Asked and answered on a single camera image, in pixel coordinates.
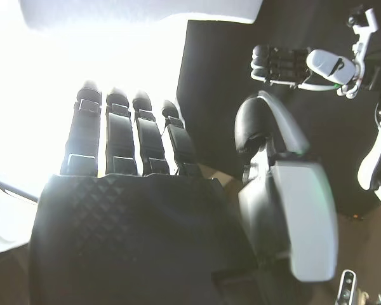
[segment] bright light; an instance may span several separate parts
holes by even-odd
[[[103,94],[137,88],[175,100],[186,20],[34,32],[17,1],[0,1],[0,174],[38,193],[59,171],[83,82]]]

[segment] robotic hand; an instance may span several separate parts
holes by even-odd
[[[348,25],[359,35],[352,47],[353,60],[324,50],[259,45],[253,50],[251,77],[311,91],[336,90],[347,98],[354,98],[360,88],[381,92],[381,60],[366,58],[370,37],[378,30],[373,9],[365,10],[362,6],[354,9]],[[375,108],[375,123],[377,139],[359,167],[358,181],[363,189],[374,191],[381,201],[381,96]]]

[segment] dark wall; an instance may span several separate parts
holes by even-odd
[[[289,108],[321,158],[338,211],[365,214],[378,205],[357,182],[361,160],[377,134],[373,111],[378,93],[362,91],[354,100],[332,92],[290,90],[250,78],[257,44],[324,48],[352,58],[357,37],[345,25],[349,9],[361,1],[264,0],[253,25],[190,21],[177,97],[200,162],[241,176],[234,146],[234,118],[244,99],[261,89]],[[381,26],[381,1],[373,1]],[[381,30],[369,50],[381,48]]]

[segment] brown floor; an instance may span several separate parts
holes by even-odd
[[[240,187],[241,184],[234,180],[225,187],[235,209]],[[381,292],[381,207],[362,221],[338,216],[338,230],[336,276],[330,282],[314,285],[310,305],[334,304],[340,274],[344,269],[357,273],[359,287],[369,293],[371,300],[375,300]],[[0,305],[27,305],[27,247],[0,254]]]

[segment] textured palm pad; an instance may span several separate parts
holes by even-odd
[[[256,267],[216,180],[53,176],[30,243],[31,304],[221,304],[212,277]]]

